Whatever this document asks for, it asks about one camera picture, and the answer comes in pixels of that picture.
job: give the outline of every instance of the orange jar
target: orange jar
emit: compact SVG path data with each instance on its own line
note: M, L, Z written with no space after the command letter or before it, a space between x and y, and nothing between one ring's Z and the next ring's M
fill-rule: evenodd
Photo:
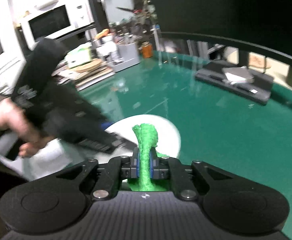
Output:
M144 42L142 44L142 53L144 58L149 58L153 56L153 46L149 42Z

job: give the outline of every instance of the microwave oven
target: microwave oven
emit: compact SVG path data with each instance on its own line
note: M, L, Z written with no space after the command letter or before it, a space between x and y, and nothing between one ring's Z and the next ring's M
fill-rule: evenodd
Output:
M25 16L20 24L27 46L33 50L39 39L56 39L90 24L90 21L86 6L80 0L58 0Z

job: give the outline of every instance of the round black pad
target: round black pad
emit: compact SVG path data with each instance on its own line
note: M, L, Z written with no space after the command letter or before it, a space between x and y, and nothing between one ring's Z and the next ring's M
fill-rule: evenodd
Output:
M203 208L215 224L239 234L279 230L289 214L281 193L247 180L228 180L222 187L213 187L204 197Z
M47 234L74 223L86 208L78 185L66 179L39 179L6 192L0 217L14 231Z

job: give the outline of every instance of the green 3d printed object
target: green 3d printed object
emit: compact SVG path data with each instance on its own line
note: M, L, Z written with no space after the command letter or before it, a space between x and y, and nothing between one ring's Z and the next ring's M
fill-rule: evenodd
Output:
M129 179L128 183L133 191L167 191L169 186L165 180L152 180L150 178L149 152L157 146L158 133L155 126L148 123L135 125L133 131L138 140L140 151L139 179ZM158 157L166 156L157 153Z

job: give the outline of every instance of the door handle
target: door handle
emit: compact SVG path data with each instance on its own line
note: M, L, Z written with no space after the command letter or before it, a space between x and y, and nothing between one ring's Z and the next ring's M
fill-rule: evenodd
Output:
M106 4L105 4L105 0L97 0L97 2L102 4L102 8L104 9L104 11L106 11Z

